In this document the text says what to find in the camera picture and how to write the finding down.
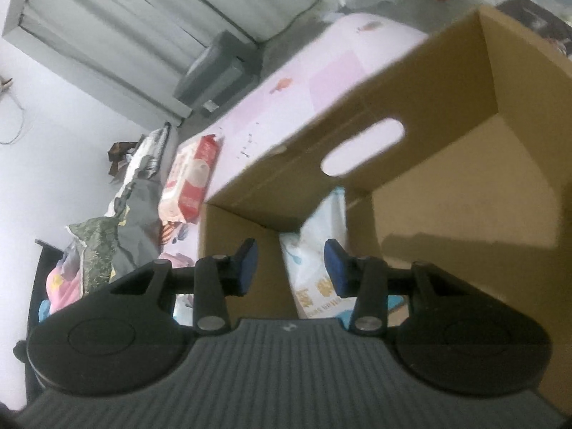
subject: pink fabric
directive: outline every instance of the pink fabric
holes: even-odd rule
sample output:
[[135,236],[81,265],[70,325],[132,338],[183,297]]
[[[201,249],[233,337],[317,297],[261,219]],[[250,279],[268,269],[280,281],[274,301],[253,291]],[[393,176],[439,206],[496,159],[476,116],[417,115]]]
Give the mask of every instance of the pink fabric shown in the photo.
[[67,281],[61,275],[61,267],[56,266],[46,279],[46,291],[50,300],[50,314],[79,300],[79,274]]
[[169,260],[174,268],[189,268],[190,266],[194,266],[194,261],[181,253],[177,253],[176,255],[161,253],[159,258],[162,260]]
[[314,110],[326,110],[340,97],[340,92],[349,91],[359,84],[365,74],[358,56],[353,51],[347,51],[332,61],[308,82]]

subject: brown box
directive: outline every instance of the brown box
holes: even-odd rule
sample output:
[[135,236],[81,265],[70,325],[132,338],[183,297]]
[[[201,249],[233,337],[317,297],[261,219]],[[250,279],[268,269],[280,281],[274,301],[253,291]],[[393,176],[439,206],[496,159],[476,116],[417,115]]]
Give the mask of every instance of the brown box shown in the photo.
[[[342,178],[320,169],[383,118],[397,145]],[[297,317],[278,233],[347,189],[355,255],[427,260],[530,315],[549,332],[541,393],[572,412],[572,63],[483,6],[349,93],[246,169],[202,209],[202,255],[254,237],[251,291],[231,317]]]

